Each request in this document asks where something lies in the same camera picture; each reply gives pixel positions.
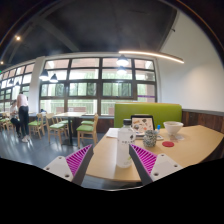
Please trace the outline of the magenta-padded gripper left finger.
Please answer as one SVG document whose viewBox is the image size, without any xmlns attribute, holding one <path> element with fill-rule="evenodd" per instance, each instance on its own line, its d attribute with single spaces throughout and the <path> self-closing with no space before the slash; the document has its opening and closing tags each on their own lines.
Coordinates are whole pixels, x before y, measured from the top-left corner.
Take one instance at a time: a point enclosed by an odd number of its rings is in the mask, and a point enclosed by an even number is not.
<svg viewBox="0 0 224 224">
<path fill-rule="evenodd" d="M 76 185 L 81 185 L 92 156 L 93 146 L 87 145 L 66 157 L 56 157 L 44 167 L 44 170 Z"/>
</svg>

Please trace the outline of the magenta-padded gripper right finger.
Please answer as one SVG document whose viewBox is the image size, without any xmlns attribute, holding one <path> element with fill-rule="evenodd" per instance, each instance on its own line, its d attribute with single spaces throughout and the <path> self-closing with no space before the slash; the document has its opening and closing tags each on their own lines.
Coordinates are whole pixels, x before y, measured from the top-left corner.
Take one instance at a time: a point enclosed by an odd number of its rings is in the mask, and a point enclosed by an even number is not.
<svg viewBox="0 0 224 224">
<path fill-rule="evenodd" d="M 130 144 L 129 154 L 143 185 L 157 181 L 182 169 L 182 166 L 166 154 L 154 154 L 140 146 Z"/>
</svg>

